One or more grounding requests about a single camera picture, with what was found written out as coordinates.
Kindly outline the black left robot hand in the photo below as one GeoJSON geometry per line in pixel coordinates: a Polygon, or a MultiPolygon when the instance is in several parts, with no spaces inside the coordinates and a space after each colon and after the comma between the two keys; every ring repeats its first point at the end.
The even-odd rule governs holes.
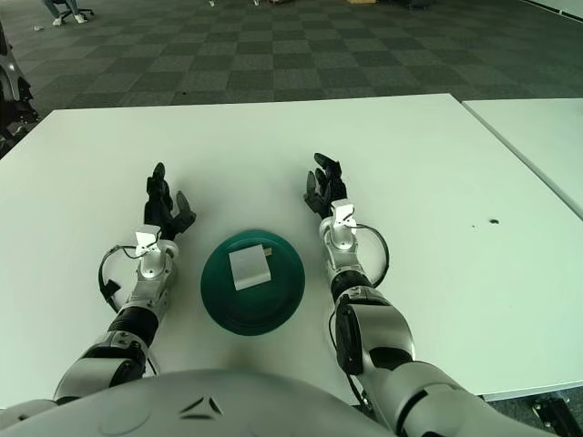
{"type": "Polygon", "coordinates": [[[195,223],[197,214],[182,191],[179,190],[176,200],[173,200],[165,176],[165,166],[159,162],[147,178],[148,201],[144,207],[144,223],[159,227],[160,239],[173,241],[195,223]]]}

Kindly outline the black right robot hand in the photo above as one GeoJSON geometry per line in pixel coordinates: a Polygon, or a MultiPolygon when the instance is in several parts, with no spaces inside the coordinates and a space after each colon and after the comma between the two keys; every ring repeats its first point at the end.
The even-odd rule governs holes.
{"type": "Polygon", "coordinates": [[[332,215],[334,201],[348,198],[347,190],[339,161],[322,153],[315,153],[313,158],[317,168],[308,173],[303,199],[312,212],[326,219],[332,215]]]}

